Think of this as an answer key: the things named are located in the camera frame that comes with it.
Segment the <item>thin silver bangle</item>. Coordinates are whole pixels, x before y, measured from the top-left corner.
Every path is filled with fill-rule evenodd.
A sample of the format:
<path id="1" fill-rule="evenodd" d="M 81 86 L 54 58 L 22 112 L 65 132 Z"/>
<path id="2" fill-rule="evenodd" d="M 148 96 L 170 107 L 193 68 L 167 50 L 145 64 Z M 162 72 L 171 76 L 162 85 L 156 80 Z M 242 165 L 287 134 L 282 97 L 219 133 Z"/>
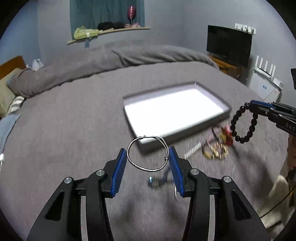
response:
<path id="1" fill-rule="evenodd" d="M 140 142 L 141 140 L 148 139 L 148 138 L 153 138 L 155 141 L 158 141 L 166 151 L 166 154 L 164 156 L 164 163 L 159 168 L 154 168 L 154 169 L 144 168 L 143 166 L 140 166 L 137 163 L 135 163 L 130 157 L 130 149 L 133 146 L 133 144 L 136 142 Z M 150 155 L 151 153 L 153 153 L 157 149 L 158 148 L 155 145 L 155 143 L 152 143 L 152 146 L 150 146 L 149 144 L 147 146 L 143 146 L 143 145 L 141 145 L 141 143 L 139 143 L 139 150 L 143 155 Z M 169 148 L 168 148 L 168 144 L 166 143 L 166 141 L 164 140 L 163 137 L 160 137 L 160 136 L 139 136 L 139 137 L 136 137 L 134 140 L 132 140 L 128 144 L 128 147 L 126 149 L 126 156 L 127 156 L 127 160 L 129 161 L 129 163 L 131 165 L 133 165 L 135 168 L 137 168 L 141 171 L 144 171 L 144 172 L 154 173 L 154 172 L 161 171 L 167 165 L 167 163 L 169 161 Z"/>

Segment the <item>white air purifier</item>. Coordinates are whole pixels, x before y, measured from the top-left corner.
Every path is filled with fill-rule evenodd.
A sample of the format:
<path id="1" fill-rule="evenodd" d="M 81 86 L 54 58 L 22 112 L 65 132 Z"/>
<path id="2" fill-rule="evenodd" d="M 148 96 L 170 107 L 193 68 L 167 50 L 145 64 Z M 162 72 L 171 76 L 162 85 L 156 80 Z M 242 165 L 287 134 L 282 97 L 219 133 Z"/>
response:
<path id="1" fill-rule="evenodd" d="M 281 88 L 258 68 L 254 68 L 247 86 L 265 102 L 277 102 L 281 95 Z"/>

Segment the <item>white wifi router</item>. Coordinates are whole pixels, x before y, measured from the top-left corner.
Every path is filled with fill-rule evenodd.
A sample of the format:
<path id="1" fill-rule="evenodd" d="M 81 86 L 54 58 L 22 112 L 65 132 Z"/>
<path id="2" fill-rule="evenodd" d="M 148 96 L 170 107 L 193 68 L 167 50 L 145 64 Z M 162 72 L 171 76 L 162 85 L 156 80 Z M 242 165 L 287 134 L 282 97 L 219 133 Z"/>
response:
<path id="1" fill-rule="evenodd" d="M 259 55 L 256 56 L 254 71 L 261 74 L 263 77 L 270 80 L 279 89 L 283 88 L 283 83 L 274 77 L 276 66 L 272 63 L 269 64 L 268 61 L 264 61 Z"/>

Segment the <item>wooden tv stand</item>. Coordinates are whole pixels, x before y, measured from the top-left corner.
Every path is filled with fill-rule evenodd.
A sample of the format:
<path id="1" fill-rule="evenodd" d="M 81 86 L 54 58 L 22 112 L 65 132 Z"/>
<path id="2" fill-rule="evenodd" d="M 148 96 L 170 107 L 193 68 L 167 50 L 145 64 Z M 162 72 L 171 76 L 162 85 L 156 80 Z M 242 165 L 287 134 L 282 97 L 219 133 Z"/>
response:
<path id="1" fill-rule="evenodd" d="M 219 67 L 219 70 L 226 75 L 229 75 L 236 80 L 239 80 L 243 73 L 243 66 L 238 65 L 230 60 L 227 60 L 221 56 L 215 56 L 215 55 L 209 55 L 209 58 L 212 59 L 217 66 Z"/>

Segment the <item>cream fluffy rug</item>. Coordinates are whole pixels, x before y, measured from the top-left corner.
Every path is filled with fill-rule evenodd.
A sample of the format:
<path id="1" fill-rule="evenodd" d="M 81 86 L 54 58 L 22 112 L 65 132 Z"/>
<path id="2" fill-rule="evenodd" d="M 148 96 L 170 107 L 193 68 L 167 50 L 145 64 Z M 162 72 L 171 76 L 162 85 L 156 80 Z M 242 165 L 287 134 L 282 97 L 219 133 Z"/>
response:
<path id="1" fill-rule="evenodd" d="M 290 187 L 283 175 L 279 175 L 264 203 L 257 214 L 264 224 L 271 240 L 274 240 L 283 230 L 295 211 L 290 206 Z"/>

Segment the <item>black tv monitor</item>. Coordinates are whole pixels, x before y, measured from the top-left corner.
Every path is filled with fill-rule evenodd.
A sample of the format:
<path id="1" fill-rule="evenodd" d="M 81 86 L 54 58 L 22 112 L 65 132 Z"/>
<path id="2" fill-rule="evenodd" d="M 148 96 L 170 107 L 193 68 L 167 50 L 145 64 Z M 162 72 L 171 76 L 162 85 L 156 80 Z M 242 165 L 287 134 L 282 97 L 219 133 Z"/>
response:
<path id="1" fill-rule="evenodd" d="M 208 25 L 206 51 L 248 67 L 252 35 L 226 27 Z"/>

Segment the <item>grey bed cover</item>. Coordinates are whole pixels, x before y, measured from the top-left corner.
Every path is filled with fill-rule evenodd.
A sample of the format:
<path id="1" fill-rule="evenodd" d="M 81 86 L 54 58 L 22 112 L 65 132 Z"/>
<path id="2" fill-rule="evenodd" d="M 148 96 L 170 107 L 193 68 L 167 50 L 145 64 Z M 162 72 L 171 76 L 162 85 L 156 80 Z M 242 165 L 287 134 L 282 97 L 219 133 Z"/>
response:
<path id="1" fill-rule="evenodd" d="M 201 62 L 141 65 L 64 83 L 27 99 L 4 148 L 1 210 L 22 240 L 67 176 L 88 177 L 134 139 L 123 111 L 126 95 L 179 83 L 199 82 L 222 97 L 234 113 L 259 97 L 236 79 Z M 229 175 L 257 210 L 287 156 L 287 133 L 262 116 L 250 142 L 235 143 L 223 161 L 200 152 L 191 165 L 206 175 Z M 107 199 L 114 240 L 182 240 L 189 198 L 174 188 L 147 186 L 149 173 L 127 163 L 119 193 Z"/>

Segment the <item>grey shallow tray box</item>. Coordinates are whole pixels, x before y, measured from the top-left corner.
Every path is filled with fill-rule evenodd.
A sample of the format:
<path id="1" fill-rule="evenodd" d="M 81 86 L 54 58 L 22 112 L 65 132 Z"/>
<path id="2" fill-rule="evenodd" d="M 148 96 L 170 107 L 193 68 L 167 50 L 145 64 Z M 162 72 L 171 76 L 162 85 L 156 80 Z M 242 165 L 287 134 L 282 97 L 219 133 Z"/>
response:
<path id="1" fill-rule="evenodd" d="M 159 87 L 123 97 L 127 122 L 143 154 L 161 148 L 155 136 L 167 144 L 190 137 L 227 119 L 231 106 L 198 82 Z"/>

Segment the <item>light blue blanket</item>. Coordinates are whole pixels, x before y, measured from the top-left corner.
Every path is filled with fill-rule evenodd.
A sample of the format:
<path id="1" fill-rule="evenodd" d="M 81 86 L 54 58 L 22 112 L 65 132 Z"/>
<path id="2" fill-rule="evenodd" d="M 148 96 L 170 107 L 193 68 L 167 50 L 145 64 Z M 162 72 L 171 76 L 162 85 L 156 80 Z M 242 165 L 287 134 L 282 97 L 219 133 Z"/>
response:
<path id="1" fill-rule="evenodd" d="M 6 144 L 7 138 L 20 116 L 21 114 L 10 114 L 3 118 L 0 122 L 1 154 L 4 152 L 4 146 Z"/>

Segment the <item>striped pillow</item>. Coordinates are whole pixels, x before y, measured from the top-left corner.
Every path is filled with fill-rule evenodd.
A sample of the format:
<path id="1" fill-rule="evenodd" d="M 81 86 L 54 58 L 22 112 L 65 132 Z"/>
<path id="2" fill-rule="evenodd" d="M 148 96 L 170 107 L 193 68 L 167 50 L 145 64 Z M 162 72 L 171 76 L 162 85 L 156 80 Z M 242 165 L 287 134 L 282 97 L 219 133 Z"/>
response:
<path id="1" fill-rule="evenodd" d="M 6 115 L 9 115 L 9 114 L 12 114 L 12 113 L 15 113 L 16 111 L 18 111 L 25 100 L 26 99 L 23 96 L 15 97 L 15 99 L 11 103 L 8 111 L 6 112 Z"/>

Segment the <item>olive green pillow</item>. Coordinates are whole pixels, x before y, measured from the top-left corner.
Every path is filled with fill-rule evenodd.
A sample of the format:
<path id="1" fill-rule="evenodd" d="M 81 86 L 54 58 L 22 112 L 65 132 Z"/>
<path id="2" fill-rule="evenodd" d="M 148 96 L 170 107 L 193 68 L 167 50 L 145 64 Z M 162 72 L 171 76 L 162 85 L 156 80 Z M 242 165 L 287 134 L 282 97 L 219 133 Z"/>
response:
<path id="1" fill-rule="evenodd" d="M 1 79 L 1 118 L 6 117 L 11 103 L 17 97 L 8 87 L 8 82 L 13 78 L 17 77 L 22 72 L 21 69 L 16 68 L 7 76 Z"/>

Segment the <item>grey duvet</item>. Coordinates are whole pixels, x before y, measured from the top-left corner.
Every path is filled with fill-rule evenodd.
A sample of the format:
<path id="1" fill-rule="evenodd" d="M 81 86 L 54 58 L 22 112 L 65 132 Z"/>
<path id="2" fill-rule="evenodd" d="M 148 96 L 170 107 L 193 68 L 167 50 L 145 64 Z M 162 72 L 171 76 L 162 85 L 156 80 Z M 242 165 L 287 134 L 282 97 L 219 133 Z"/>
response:
<path id="1" fill-rule="evenodd" d="M 210 57 L 183 47 L 113 42 L 62 56 L 37 71 L 26 68 L 11 77 L 6 85 L 15 95 L 31 98 L 66 82 L 94 74 L 173 62 L 202 62 L 218 67 Z"/>

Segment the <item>white plastic bag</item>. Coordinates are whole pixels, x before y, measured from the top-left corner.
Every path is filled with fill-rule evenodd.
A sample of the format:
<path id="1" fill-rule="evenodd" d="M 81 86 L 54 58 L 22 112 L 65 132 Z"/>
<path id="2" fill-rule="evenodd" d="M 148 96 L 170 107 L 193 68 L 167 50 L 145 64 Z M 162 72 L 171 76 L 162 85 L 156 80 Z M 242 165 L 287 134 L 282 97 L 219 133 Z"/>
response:
<path id="1" fill-rule="evenodd" d="M 32 71 L 38 71 L 40 68 L 42 68 L 44 65 L 40 59 L 34 59 L 32 64 L 27 64 L 26 67 Z"/>

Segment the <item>wooden headboard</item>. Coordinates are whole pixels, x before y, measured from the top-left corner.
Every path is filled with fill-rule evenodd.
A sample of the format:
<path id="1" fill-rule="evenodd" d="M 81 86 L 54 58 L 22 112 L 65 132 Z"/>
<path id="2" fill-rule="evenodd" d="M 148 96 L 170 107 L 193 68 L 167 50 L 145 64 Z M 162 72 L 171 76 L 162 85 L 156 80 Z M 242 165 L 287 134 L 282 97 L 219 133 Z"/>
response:
<path id="1" fill-rule="evenodd" d="M 7 76 L 9 73 L 11 73 L 16 68 L 19 68 L 22 70 L 26 69 L 26 65 L 25 65 L 25 62 L 24 62 L 22 56 L 16 56 L 15 58 L 0 65 L 0 79 Z"/>

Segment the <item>pink wine glass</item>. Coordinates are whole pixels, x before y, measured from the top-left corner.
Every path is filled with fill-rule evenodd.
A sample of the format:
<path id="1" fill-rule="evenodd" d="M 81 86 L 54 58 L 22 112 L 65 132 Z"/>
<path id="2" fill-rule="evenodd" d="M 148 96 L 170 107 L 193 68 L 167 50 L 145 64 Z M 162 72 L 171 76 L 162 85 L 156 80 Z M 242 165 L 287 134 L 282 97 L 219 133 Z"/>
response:
<path id="1" fill-rule="evenodd" d="M 133 24 L 133 20 L 135 19 L 137 14 L 137 8 L 135 6 L 130 6 L 127 10 L 127 18 L 129 20 L 129 24 Z"/>

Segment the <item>black cloth on shelf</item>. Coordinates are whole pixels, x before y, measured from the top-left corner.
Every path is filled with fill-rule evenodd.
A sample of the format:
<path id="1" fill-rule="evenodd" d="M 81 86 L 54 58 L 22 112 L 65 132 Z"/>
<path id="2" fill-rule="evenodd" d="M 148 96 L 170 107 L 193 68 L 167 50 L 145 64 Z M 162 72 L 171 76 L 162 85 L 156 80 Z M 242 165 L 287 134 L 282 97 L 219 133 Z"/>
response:
<path id="1" fill-rule="evenodd" d="M 117 30 L 117 29 L 122 29 L 124 27 L 125 27 L 125 24 L 123 22 L 115 22 L 115 23 L 102 22 L 97 25 L 97 29 L 102 31 L 110 30 L 110 29 Z"/>

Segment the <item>green cloth on shelf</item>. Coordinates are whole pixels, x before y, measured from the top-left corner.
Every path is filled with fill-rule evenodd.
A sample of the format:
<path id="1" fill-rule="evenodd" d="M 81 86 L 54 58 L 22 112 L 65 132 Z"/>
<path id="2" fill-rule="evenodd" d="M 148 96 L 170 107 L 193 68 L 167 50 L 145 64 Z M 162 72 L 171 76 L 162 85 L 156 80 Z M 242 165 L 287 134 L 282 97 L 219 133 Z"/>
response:
<path id="1" fill-rule="evenodd" d="M 100 33 L 98 29 L 87 29 L 84 26 L 79 27 L 74 32 L 74 40 L 86 39 L 91 37 L 96 37 Z"/>

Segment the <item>teal curtain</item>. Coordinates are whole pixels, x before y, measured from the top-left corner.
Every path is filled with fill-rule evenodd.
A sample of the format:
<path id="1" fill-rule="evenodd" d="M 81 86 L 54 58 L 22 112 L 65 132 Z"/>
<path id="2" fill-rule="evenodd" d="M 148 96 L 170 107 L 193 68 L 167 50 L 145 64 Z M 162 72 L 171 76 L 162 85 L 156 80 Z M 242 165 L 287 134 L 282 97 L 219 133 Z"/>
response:
<path id="1" fill-rule="evenodd" d="M 100 23 L 121 22 L 128 24 L 128 9 L 133 6 L 136 10 L 133 22 L 141 27 L 145 25 L 144 1 L 134 0 L 89 0 L 69 1 L 71 34 L 77 28 L 95 29 Z"/>

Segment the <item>white wall hook rack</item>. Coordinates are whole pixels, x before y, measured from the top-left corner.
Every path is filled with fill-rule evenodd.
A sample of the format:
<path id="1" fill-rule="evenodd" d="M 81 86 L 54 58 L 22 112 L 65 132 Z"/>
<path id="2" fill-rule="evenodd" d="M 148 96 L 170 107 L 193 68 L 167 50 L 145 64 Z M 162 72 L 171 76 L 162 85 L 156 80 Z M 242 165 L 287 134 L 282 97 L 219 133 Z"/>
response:
<path id="1" fill-rule="evenodd" d="M 241 32 L 246 32 L 252 35 L 256 35 L 256 29 L 247 25 L 242 25 L 242 24 L 238 24 L 235 23 L 235 27 L 236 30 L 241 31 Z"/>

